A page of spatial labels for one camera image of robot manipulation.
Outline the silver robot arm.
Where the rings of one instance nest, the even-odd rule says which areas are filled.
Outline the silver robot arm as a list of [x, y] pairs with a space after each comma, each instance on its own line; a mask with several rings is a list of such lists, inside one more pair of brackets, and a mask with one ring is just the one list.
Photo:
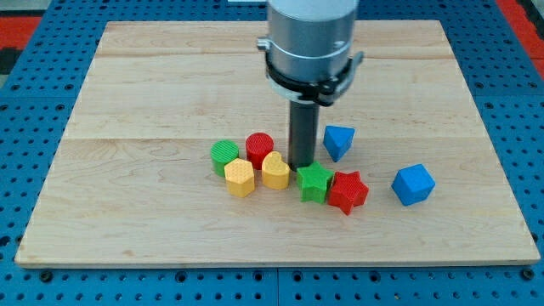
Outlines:
[[358, 0], [269, 0], [268, 34], [257, 40], [266, 77], [281, 96], [333, 105], [350, 87], [363, 54], [350, 56]]

